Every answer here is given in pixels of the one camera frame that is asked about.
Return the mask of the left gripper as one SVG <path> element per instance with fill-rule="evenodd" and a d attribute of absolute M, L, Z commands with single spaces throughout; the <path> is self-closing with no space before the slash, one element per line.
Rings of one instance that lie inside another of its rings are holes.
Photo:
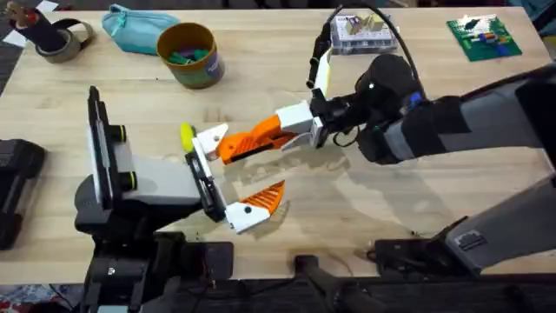
<path fill-rule="evenodd" d="M 222 123 L 196 135 L 208 160 L 218 158 L 217 148 L 227 132 L 228 124 Z M 171 163 L 136 156 L 128 142 L 108 145 L 90 138 L 88 148 L 91 173 L 76 190 L 74 225 L 92 237 L 149 237 L 200 210 L 216 223 L 226 217 L 241 234 L 267 221 L 285 190 L 282 180 L 225 209 L 196 153 L 187 154 L 184 163 Z"/>

